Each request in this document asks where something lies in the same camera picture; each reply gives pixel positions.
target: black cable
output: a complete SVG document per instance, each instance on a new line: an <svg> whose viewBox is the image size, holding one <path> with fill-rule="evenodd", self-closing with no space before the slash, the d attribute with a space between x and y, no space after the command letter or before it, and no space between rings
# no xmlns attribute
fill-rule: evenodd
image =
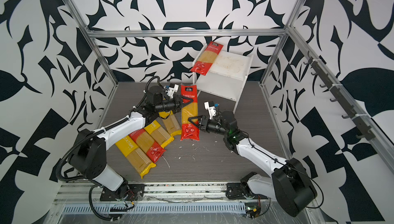
<svg viewBox="0 0 394 224"><path fill-rule="evenodd" d="M264 215L265 213L267 213L270 206L271 206L271 198L269 198L269 204L268 204L268 208L266 209L266 211L264 211L264 213L262 213L262 214L259 214L258 216L261 216L261 215Z"/></svg>
<svg viewBox="0 0 394 224"><path fill-rule="evenodd" d="M249 140L250 146L252 146L252 148L258 150L259 152L261 152L261 153L263 153L263 154L265 154L266 156L268 156L269 158L271 158L274 162L278 162L279 164L282 164L283 166L285 166L285 164L279 162L277 158L274 159L274 158L271 157L269 154L267 154L267 153L265 153L265 152L263 152L263 151L257 149L257 148L254 146L254 144L252 144L252 143L250 142L249 133L247 133L247 132L245 132L245 131L242 131L242 130L241 130L241 132L246 133L247 139Z"/></svg>
<svg viewBox="0 0 394 224"><path fill-rule="evenodd" d="M142 97L141 101L136 105L135 108L138 108L138 107L144 102L144 100L146 99L149 84L150 84L154 79L157 79L157 84L158 84L161 88L164 89L164 87L160 84L160 77L157 76L157 75L156 75L156 76L153 76L152 78L150 78L150 79L148 80L148 82L147 82L147 84L146 84L146 86L145 86L144 97Z"/></svg>
<svg viewBox="0 0 394 224"><path fill-rule="evenodd" d="M111 208L111 212L125 212L125 211L129 211L129 210L131 210L131 209L133 209L134 208L134 204L133 204L133 206L131 206L131 207L129 207L129 208L126 208L126 209L115 209L115 208Z"/></svg>
<svg viewBox="0 0 394 224"><path fill-rule="evenodd" d="M273 161L278 162L278 163L282 164L283 166L287 166L289 169L293 169L293 170L295 170L295 171L297 171L297 172L303 174L304 176L308 177L308 179L310 179L311 181L313 181L313 182L318 186L320 192L322 193L322 202L321 202L321 203L319 204L319 206L317 206L317 207L305 207L305 208L308 208L308 209L317 209L317 208L320 208L320 207L323 205L323 202L324 202L324 193L323 193L323 191L322 191L322 188L320 188L320 186L318 185L318 183L316 183L316 181L314 181L311 177L309 177L309 175L304 174L303 172L301 172L301 171L299 171L299 170L297 170L297 169L295 169L295 168L290 167L288 164L283 164L283 163L279 162L278 159L276 159L276 158L274 159L273 157L271 157L271 156L268 155L267 153L264 153L264 152L262 152L261 150L257 149L257 148L250 142L249 134L248 134L247 132L245 132L245 131L242 131L242 130L241 130L241 132L246 133L247 138L248 138L249 143L250 143L250 145L252 146L252 148L254 148L254 149L258 150L259 152L261 152L261 153L267 155L267 156L268 156L269 158L271 158Z"/></svg>
<svg viewBox="0 0 394 224"><path fill-rule="evenodd" d="M91 188L90 188L90 190L89 190L89 205L90 205L90 208L92 209L92 212L93 212L93 214L95 214L95 216L97 216L97 217L99 217L101 220L104 220L104 221L115 221L113 218L111 218L111 217L105 217L105 216L102 216L102 215L100 215L97 211L96 211L96 209L95 209L95 207L93 206L93 202L92 202L92 191L93 191L93 189L95 188L95 187L97 187L96 185L94 185L94 186L92 186Z"/></svg>
<svg viewBox="0 0 394 224"><path fill-rule="evenodd" d="M121 120L121 121L118 121L117 123L114 123L114 124L112 124L112 125L107 126L105 129L106 129L106 130L110 130L110 129L116 127L116 126L119 126L120 124L122 124L122 123L124 123L124 122L126 122L126 121L128 121L128 118L127 118L127 117L124 118L124 119ZM60 159L59 163L57 164L57 168L56 168L56 172L55 172L55 173L56 173L56 178L57 178L58 180L66 182L66 181L72 181L72 180L76 180L76 179L85 179L85 176L83 176L83 175L74 176L74 177L64 177L64 176L62 175L62 168L63 168L63 166L66 164L67 158L71 155L71 153L72 153L76 148L78 148L79 146L81 146L81 145L82 145L83 143L85 143L86 141L88 141L88 140L90 140L90 139L96 137L97 135L99 135L99 134L101 134L101 133L104 133L104 130L103 130L103 129L101 129L100 131L97 131L97 132L95 132L95 133L92 133L92 134L86 136L85 138L81 139L79 142L75 143L75 144L71 147L71 149L69 149L69 150L66 152L66 154L64 154L64 156Z"/></svg>
<svg viewBox="0 0 394 224"><path fill-rule="evenodd" d="M153 76L151 79L148 80L148 82L147 82L147 84L146 84L146 86L145 86L145 94L144 94L144 97L142 98L142 100L140 101L140 103L136 106L137 108L138 108L138 107L142 104L142 102L145 100L145 98L146 98L146 92L148 91L149 84L150 84L154 79L157 79L157 84L158 84L161 88L164 88L164 87L160 84L160 77L159 77L159 76ZM125 118L125 119L123 119L123 120L121 120L121 121L119 121L119 122L117 122L117 123L115 123L115 124L109 125L109 126L106 127L105 129L106 129L106 130L110 130L110 129L112 129L112 128L114 128L114 127L116 127L116 126L118 126L118 125L124 123L125 121L128 121L128 118ZM63 181L63 182L68 182L68 181L77 180L77 179L85 179L85 176L83 176L83 175L74 176L74 177L64 177L64 176L62 175L62 168L63 168L63 166L66 164L67 158L71 155L71 153L72 153L76 148L78 148L79 146L81 146L81 145L82 145L83 143L85 143L86 141L88 141L88 140L90 140L90 139L96 137L97 135L99 135L99 134L101 134L101 133L104 133L104 130L103 130L103 129L100 130L100 131L97 131L97 132L95 132L95 133L92 133L92 134L90 134L90 135L88 135L88 136L86 136L85 138L81 139L78 143L75 143L75 144L72 146L72 148L69 149L69 150L66 152L66 154L64 154L64 156L60 159L59 163L57 164L57 168L56 168L56 172L55 172L55 173L56 173L56 177L57 177L58 180Z"/></svg>

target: wood grain surface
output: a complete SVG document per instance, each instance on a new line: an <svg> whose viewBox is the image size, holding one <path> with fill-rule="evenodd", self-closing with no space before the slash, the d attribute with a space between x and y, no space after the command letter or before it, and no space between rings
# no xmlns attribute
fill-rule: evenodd
<svg viewBox="0 0 394 224"><path fill-rule="evenodd" d="M136 105L143 97L145 85L145 83L133 82L119 83L103 125L109 125L125 117L132 106ZM204 102L207 101L219 103L220 111L232 111L235 104L234 101L203 92L199 95L198 100L199 115L208 115L208 111L204 108ZM180 122L181 113L175 115ZM246 82L235 118L238 127L249 133L255 143L283 157L258 82ZM200 132L200 141L180 141L178 135L165 149L167 151L156 163L157 167L152 168L144 176L143 181L233 181L240 180L249 172L257 172L262 176L267 176L248 159L229 151L224 145L222 135ZM141 181L141 177L116 146L107 151L107 163L127 180Z"/></svg>

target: spaghetti package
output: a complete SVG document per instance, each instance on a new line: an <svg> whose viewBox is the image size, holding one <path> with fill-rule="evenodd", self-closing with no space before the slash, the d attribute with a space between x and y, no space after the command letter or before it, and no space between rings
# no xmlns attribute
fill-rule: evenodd
<svg viewBox="0 0 394 224"><path fill-rule="evenodd" d="M185 97L192 98L193 103L188 104L187 106L182 108L182 136L181 140L185 138L191 138L199 141L199 133L200 130L196 128L193 124L191 124L188 119L189 117L198 116L198 106L197 106L197 86L181 86L181 94Z"/></svg>
<svg viewBox="0 0 394 224"><path fill-rule="evenodd" d="M172 111L170 112L159 112L160 117L171 136L180 135L182 130L180 128L179 122L176 120L175 115Z"/></svg>
<svg viewBox="0 0 394 224"><path fill-rule="evenodd" d="M146 131L144 128L134 131L129 134L131 139L141 148L146 155L156 163L157 160L163 155L163 149Z"/></svg>
<svg viewBox="0 0 394 224"><path fill-rule="evenodd" d="M222 48L222 44L211 41L190 71L206 75Z"/></svg>
<svg viewBox="0 0 394 224"><path fill-rule="evenodd" d="M144 129L162 148L174 141L174 137L165 131L164 128L155 120Z"/></svg>
<svg viewBox="0 0 394 224"><path fill-rule="evenodd" d="M130 162L130 164L139 173L141 179L149 172L151 168L156 167L156 164L147 157L147 155L129 136L122 138L115 144Z"/></svg>

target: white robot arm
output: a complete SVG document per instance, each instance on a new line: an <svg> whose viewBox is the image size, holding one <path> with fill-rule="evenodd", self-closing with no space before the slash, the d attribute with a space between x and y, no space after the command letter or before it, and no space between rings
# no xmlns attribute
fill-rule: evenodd
<svg viewBox="0 0 394 224"><path fill-rule="evenodd" d="M113 198L123 199L128 190L128 182L107 165L106 150L121 138L152 123L158 117L159 112L177 113L182 107L193 102L191 98L176 94L178 87L174 84L164 88L158 82L159 86L153 86L148 90L150 82L155 78L158 77L150 79L145 88L144 98L125 118L107 127L94 131L85 129L78 134L74 146L63 156L57 166L56 177L59 180L72 181L86 178L96 185L103 186L105 191L110 191ZM296 159L287 161L255 144L247 133L239 130L232 112L224 111L217 115L217 107L218 105L213 102L206 102L205 108L210 116L190 117L190 123L201 131L224 135L223 140L227 148L248 158L263 169L271 179L254 173L247 181L249 190L255 194L277 199L289 215L296 216L317 196L302 164ZM198 119L198 124L194 123L193 119ZM82 175L62 176L61 170L66 162Z"/></svg>
<svg viewBox="0 0 394 224"><path fill-rule="evenodd" d="M247 133L238 128L232 112L223 111L216 115L219 105L213 102L204 104L210 116L190 117L189 122L200 131L224 135L223 141L229 150L249 159L270 176L262 177L251 172L244 177L241 184L243 181L247 184L244 186L248 189L244 192L245 195L252 192L273 198L293 217L317 197L315 187L297 159L292 158L288 161L260 147Z"/></svg>

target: white plastic stand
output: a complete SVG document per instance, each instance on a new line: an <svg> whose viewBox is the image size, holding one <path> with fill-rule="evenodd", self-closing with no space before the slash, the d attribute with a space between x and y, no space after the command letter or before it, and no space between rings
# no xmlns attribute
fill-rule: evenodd
<svg viewBox="0 0 394 224"><path fill-rule="evenodd" d="M206 44L194 59L193 66L205 48ZM235 101L233 110L233 113L235 113L249 75L252 60L253 55L246 57L222 49L206 75L200 75L196 81L196 73L193 72L193 84L197 85L198 94L203 91Z"/></svg>

